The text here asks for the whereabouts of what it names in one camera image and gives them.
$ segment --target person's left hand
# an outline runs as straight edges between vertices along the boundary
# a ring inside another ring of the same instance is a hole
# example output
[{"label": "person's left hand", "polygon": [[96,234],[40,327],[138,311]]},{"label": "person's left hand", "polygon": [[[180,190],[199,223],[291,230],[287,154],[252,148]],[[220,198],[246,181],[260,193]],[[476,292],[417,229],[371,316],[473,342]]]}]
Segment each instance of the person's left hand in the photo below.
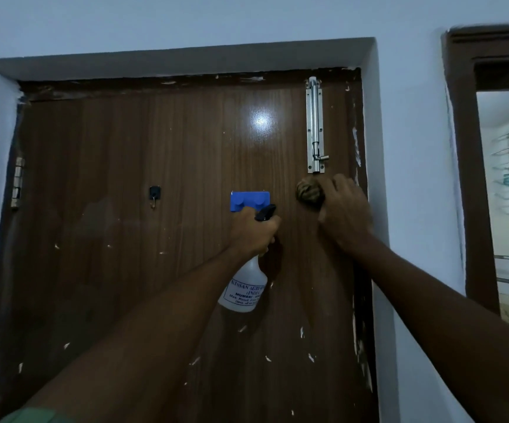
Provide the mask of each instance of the person's left hand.
[{"label": "person's left hand", "polygon": [[274,243],[282,219],[274,215],[268,221],[257,221],[254,219],[256,211],[248,206],[233,215],[229,247],[246,260],[264,254],[268,245]]}]

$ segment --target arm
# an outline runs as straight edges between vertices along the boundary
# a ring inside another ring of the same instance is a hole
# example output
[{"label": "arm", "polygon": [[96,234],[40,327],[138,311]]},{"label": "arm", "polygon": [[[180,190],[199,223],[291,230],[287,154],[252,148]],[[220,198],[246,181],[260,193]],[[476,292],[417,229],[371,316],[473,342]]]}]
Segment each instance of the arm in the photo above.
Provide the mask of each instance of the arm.
[{"label": "arm", "polygon": [[319,182],[322,227],[368,270],[462,406],[476,421],[509,422],[509,324],[376,239],[352,180]]},{"label": "arm", "polygon": [[50,408],[76,423],[106,422],[130,412],[154,377],[158,408],[190,361],[217,299],[244,263],[263,253],[280,218],[254,220],[244,208],[229,246],[139,305],[114,331],[76,359],[26,404]]}]

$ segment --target white spray bottle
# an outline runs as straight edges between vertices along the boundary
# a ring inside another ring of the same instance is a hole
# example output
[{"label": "white spray bottle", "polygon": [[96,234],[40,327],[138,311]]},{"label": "white spray bottle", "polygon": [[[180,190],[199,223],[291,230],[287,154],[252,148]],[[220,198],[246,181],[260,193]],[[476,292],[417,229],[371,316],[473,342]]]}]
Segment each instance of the white spray bottle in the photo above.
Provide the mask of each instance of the white spray bottle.
[{"label": "white spray bottle", "polygon": [[[275,210],[276,205],[263,207],[255,220],[268,221]],[[266,275],[258,267],[258,256],[255,256],[235,273],[217,302],[229,310],[250,312],[256,307],[267,282]]]}]

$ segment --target hand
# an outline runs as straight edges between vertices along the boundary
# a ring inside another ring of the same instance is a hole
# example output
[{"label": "hand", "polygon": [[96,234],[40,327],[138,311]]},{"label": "hand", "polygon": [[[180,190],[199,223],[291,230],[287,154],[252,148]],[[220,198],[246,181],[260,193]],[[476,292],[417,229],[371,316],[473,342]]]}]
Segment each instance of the hand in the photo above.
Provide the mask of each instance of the hand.
[{"label": "hand", "polygon": [[274,243],[274,234],[282,222],[277,215],[268,221],[257,221],[254,219],[255,215],[253,208],[245,206],[241,212],[234,214],[231,223],[229,248],[238,251],[247,261],[268,250],[268,245]]},{"label": "hand", "polygon": [[319,222],[329,236],[347,253],[354,254],[372,236],[372,211],[362,189],[350,178],[337,174],[319,176],[325,194]]}]

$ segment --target brown wooden door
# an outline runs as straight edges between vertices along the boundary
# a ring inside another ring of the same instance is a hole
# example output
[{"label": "brown wooden door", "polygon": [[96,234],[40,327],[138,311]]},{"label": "brown wooden door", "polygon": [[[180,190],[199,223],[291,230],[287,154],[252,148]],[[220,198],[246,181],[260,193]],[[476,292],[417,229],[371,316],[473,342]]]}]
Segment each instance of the brown wooden door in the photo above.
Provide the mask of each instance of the brown wooden door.
[{"label": "brown wooden door", "polygon": [[[363,159],[359,71],[313,74],[323,80],[327,170],[358,172],[365,186],[354,147],[358,137]],[[216,306],[164,419],[378,420],[355,353],[351,262],[294,196],[307,175],[300,77],[183,78],[24,109],[22,207],[1,233],[0,418],[141,299],[221,250],[231,191],[265,190],[284,220],[261,259],[268,287],[252,313]],[[151,185],[162,188],[155,209]],[[357,304],[369,293],[360,288]],[[370,304],[364,313],[370,343]]]}]

